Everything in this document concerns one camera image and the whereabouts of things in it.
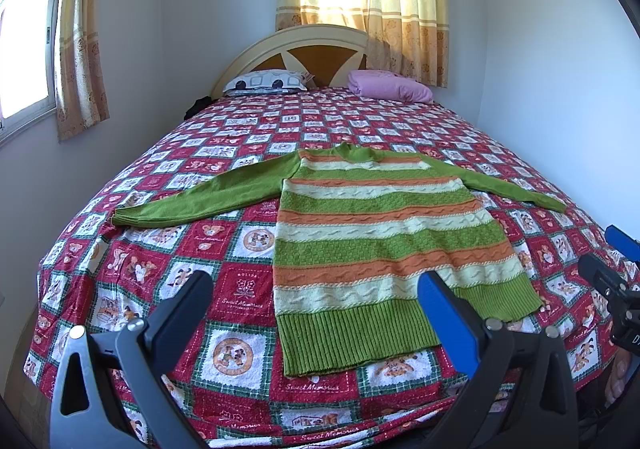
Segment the person's right hand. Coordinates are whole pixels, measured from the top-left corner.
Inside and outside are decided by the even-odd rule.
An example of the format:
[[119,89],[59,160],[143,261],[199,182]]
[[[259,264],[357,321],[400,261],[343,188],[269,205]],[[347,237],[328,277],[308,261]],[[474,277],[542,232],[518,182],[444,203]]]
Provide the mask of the person's right hand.
[[633,360],[634,356],[629,351],[624,351],[623,348],[619,348],[616,351],[611,373],[604,390],[605,404],[607,406],[611,406],[623,395],[627,384],[627,375]]

